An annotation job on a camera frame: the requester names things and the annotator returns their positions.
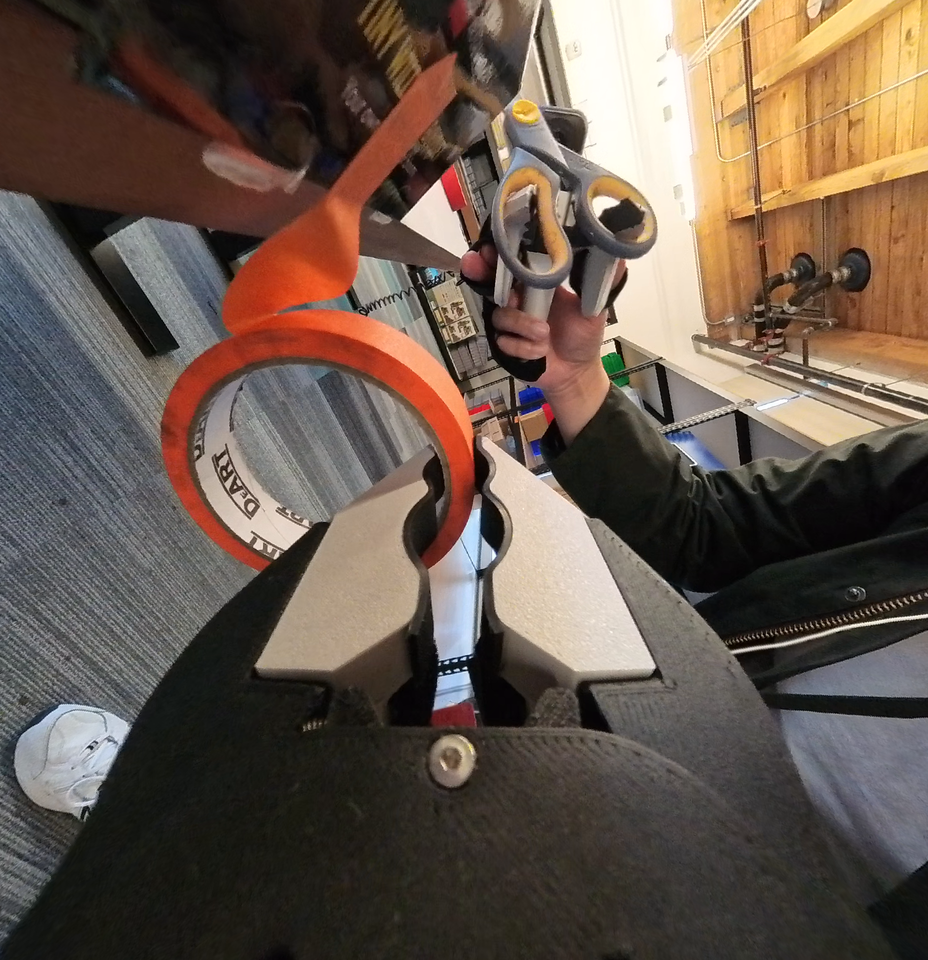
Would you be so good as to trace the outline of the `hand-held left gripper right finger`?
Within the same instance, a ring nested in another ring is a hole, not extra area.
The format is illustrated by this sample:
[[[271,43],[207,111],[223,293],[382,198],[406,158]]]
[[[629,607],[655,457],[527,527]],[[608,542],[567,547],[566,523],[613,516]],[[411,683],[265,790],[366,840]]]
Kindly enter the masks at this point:
[[[470,661],[480,719],[522,726],[548,690],[643,682],[657,665],[595,531],[566,496],[493,442],[474,444],[481,533],[480,633]]]

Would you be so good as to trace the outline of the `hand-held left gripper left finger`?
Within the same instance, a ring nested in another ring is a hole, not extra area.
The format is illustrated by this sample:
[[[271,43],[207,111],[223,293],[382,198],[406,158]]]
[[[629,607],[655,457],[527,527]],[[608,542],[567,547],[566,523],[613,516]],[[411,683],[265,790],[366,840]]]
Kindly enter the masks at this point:
[[[429,726],[437,649],[424,557],[438,532],[442,464],[428,445],[326,528],[255,666],[260,678],[356,689],[376,715]]]

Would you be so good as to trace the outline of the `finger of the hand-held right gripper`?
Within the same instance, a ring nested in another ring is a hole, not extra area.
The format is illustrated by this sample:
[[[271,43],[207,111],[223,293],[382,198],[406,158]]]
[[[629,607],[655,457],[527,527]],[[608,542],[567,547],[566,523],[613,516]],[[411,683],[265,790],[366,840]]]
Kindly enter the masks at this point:
[[[618,200],[597,214],[600,230],[589,238],[581,280],[581,306],[595,317],[608,306],[619,263],[646,232],[646,211],[634,200]]]
[[[524,313],[541,320],[548,318],[553,301],[552,288],[534,286],[515,278],[508,263],[519,263],[529,274],[547,273],[552,258],[547,253],[537,213],[537,189],[526,186],[509,197],[503,207],[503,252],[497,254],[495,267],[495,303],[507,306],[514,290],[520,294],[518,305]]]

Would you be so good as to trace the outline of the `orange tape roll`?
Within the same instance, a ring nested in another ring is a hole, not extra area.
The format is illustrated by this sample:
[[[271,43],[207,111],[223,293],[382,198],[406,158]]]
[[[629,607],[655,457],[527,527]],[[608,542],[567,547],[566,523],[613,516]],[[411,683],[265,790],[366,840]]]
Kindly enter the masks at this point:
[[[435,566],[455,545],[470,516],[475,454],[468,411],[446,368],[422,345],[374,318],[330,309],[294,310],[342,296],[356,277],[362,210],[451,104],[458,92],[457,55],[426,67],[398,99],[334,184],[311,209],[264,241],[238,271],[221,304],[230,335],[194,359],[170,390],[160,423],[168,481],[182,508],[204,534],[240,563],[264,570],[303,534],[301,525],[276,514],[267,521],[266,498],[251,493],[253,515],[230,493],[232,480],[249,493],[250,472],[230,450],[221,478],[214,460],[212,408],[230,385],[254,370],[315,361],[362,375],[411,407],[435,445],[444,481],[444,511],[423,564]]]

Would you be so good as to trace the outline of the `black lego flower box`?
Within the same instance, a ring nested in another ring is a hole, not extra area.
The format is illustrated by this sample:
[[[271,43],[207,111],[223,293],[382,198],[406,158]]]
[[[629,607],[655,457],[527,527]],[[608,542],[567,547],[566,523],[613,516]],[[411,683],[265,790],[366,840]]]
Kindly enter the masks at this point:
[[[404,218],[519,91],[523,1],[40,2],[78,35],[75,76],[222,146],[288,192],[329,188],[447,56],[454,94],[365,202]]]

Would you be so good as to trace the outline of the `person's right forearm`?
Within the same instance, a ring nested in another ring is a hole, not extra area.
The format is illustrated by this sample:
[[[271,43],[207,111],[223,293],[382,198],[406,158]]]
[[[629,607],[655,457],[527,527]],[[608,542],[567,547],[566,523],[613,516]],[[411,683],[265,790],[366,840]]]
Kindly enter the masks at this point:
[[[542,450],[575,505],[666,581],[715,593],[758,570],[917,534],[928,558],[928,419],[806,457],[689,465],[615,386],[573,429],[564,398]]]

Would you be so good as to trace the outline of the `person's right hand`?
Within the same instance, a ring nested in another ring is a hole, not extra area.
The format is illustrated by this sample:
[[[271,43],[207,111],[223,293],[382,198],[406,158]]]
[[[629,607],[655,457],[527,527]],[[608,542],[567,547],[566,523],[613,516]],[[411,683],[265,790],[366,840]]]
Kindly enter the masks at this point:
[[[491,325],[502,353],[521,362],[545,363],[536,379],[564,444],[574,441],[598,413],[610,390],[602,365],[606,313],[587,316],[580,297],[562,285],[553,293],[546,319],[522,309],[512,290],[506,306],[494,306]]]

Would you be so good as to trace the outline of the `person's white sneaker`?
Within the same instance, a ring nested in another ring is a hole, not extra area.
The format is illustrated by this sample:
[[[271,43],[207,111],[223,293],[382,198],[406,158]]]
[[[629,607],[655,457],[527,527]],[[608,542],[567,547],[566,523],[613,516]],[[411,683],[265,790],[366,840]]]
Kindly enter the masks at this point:
[[[62,703],[17,739],[16,781],[36,807],[84,821],[129,731],[130,725],[109,711]]]

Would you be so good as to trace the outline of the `black table leg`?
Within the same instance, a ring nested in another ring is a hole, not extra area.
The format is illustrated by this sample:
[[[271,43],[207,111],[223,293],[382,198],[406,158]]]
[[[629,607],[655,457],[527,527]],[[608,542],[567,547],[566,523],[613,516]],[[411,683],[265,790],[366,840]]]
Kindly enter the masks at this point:
[[[134,218],[105,210],[89,210],[88,214],[90,227],[86,251],[89,261],[110,295],[123,329],[145,357],[176,352],[179,342],[117,246],[117,235],[131,226]]]

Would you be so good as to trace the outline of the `black wall pipes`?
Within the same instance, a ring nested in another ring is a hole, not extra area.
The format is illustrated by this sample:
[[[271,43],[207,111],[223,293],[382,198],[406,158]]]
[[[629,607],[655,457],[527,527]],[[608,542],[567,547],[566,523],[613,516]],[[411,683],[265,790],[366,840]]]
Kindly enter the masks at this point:
[[[753,297],[749,349],[758,354],[782,354],[787,349],[787,327],[813,299],[832,288],[861,293],[871,276],[870,256],[861,247],[848,248],[836,267],[820,272],[809,253],[795,254],[789,268],[770,275]]]

